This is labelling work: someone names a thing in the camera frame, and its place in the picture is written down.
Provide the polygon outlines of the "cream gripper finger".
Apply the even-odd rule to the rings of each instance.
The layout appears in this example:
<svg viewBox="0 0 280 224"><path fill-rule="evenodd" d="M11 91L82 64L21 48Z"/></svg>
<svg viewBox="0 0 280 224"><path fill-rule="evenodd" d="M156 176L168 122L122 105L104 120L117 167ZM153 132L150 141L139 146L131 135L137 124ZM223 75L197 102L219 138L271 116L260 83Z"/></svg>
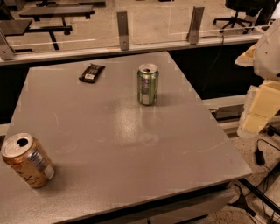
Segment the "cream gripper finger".
<svg viewBox="0 0 280 224"><path fill-rule="evenodd" d="M237 135L242 138L258 135L279 110L279 81L265 80L259 87L251 86L245 96Z"/></svg>
<svg viewBox="0 0 280 224"><path fill-rule="evenodd" d="M252 67L255 63L256 45L252 45L246 52L235 60L235 64L241 67Z"/></svg>

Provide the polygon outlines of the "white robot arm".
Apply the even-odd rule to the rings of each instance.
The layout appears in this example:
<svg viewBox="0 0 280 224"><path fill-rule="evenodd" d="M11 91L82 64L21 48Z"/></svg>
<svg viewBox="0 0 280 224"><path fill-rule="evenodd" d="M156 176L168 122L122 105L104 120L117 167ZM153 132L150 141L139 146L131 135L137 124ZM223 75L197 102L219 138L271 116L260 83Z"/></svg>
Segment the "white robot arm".
<svg viewBox="0 0 280 224"><path fill-rule="evenodd" d="M258 87L249 87L237 129L239 137L251 138L280 110L280 19L275 20L235 64L253 67L254 73L263 78Z"/></svg>

